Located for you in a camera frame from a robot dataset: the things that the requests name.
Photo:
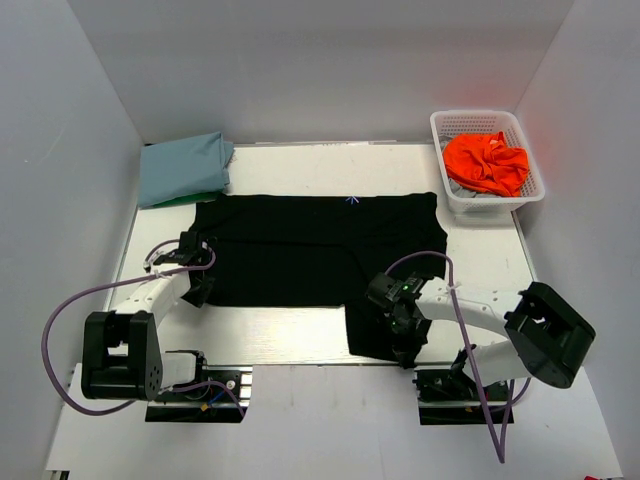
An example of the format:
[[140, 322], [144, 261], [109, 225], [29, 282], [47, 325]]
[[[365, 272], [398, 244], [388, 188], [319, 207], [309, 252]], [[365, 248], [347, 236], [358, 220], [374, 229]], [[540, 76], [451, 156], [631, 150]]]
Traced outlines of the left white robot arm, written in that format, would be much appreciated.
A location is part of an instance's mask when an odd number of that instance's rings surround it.
[[211, 387], [197, 350], [163, 352], [158, 326], [181, 301], [196, 308], [208, 299], [214, 278], [206, 271], [215, 254], [202, 236], [183, 232], [178, 246], [145, 260], [151, 278], [108, 312], [94, 312], [84, 326], [81, 389], [88, 399], [153, 401], [177, 386], [199, 399]]

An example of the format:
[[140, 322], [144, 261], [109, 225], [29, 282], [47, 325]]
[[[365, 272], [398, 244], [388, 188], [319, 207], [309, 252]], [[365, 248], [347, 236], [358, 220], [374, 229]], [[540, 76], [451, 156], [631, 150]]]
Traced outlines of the grey t-shirt in basket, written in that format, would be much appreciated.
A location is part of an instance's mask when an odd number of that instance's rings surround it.
[[473, 199], [473, 198], [497, 198], [496, 194], [493, 193], [485, 193], [479, 192], [476, 190], [468, 189], [459, 183], [457, 183], [454, 179], [449, 179], [449, 188], [452, 194], [459, 198], [464, 199]]

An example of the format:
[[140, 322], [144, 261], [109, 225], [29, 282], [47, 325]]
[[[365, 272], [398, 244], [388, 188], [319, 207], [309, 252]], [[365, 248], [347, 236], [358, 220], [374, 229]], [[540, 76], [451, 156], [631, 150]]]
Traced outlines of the crumpled orange t-shirt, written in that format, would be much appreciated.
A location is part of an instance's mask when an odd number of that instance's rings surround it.
[[460, 134], [440, 140], [449, 179], [479, 192], [498, 197], [520, 197], [530, 173], [528, 153], [511, 147], [505, 134]]

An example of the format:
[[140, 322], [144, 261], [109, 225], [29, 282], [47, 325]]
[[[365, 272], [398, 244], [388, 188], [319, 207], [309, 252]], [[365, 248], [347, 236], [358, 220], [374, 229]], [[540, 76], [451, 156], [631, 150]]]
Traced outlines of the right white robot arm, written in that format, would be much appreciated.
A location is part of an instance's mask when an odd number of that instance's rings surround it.
[[533, 282], [518, 292], [451, 286], [416, 274], [404, 281], [384, 273], [367, 298], [381, 308], [397, 362], [412, 368], [432, 322], [450, 321], [502, 336], [502, 341], [461, 352], [451, 367], [453, 390], [472, 399], [487, 385], [535, 378], [569, 388], [596, 338], [595, 329], [553, 288]]

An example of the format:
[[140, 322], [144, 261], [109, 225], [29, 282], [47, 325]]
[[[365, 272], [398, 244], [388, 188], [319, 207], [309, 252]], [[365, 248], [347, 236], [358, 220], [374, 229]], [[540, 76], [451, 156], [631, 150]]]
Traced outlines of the white plastic basket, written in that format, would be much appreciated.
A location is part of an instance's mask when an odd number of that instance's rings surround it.
[[535, 158], [513, 114], [437, 111], [430, 125], [452, 212], [508, 213], [544, 199]]

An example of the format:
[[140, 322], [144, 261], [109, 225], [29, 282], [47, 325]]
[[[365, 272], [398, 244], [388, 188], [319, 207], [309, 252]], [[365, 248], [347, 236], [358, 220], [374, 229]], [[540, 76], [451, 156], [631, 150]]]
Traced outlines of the folded green t-shirt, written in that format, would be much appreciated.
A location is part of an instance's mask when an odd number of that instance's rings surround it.
[[205, 193], [191, 194], [191, 195], [181, 196], [175, 199], [154, 204], [152, 205], [152, 208], [154, 209], [168, 208], [168, 207], [174, 207], [174, 206], [196, 204], [199, 202], [214, 201], [217, 199], [219, 195], [220, 195], [220, 192], [205, 192]]

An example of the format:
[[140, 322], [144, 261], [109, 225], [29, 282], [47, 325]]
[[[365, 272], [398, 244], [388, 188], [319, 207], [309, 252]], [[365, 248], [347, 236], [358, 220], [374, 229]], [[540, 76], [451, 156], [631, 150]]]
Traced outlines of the folded blue-grey t-shirt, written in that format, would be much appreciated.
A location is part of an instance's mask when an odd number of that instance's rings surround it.
[[224, 191], [235, 151], [221, 132], [145, 146], [140, 152], [138, 207]]

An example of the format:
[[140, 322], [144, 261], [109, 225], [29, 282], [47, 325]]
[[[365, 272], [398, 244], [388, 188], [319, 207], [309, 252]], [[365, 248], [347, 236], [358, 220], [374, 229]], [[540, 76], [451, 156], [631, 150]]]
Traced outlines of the black t-shirt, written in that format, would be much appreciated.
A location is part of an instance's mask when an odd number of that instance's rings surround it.
[[445, 274], [435, 194], [227, 196], [196, 206], [192, 230], [216, 262], [208, 297], [225, 307], [344, 307], [352, 355], [392, 361], [391, 333], [365, 296], [376, 274]]

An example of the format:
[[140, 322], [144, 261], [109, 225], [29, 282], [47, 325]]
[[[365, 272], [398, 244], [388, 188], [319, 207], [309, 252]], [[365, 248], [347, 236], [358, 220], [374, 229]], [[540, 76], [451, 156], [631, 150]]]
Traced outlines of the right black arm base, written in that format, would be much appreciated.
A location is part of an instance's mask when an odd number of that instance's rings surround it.
[[469, 426], [486, 423], [475, 382], [449, 369], [414, 370], [421, 426]]

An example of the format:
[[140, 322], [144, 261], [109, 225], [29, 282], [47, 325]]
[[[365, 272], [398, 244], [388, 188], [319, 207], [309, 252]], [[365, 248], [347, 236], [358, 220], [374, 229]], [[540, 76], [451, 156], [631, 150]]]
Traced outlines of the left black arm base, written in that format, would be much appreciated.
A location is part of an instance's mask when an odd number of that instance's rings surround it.
[[199, 382], [188, 392], [169, 391], [150, 402], [147, 423], [239, 424], [247, 412], [253, 383], [252, 367], [202, 367]]

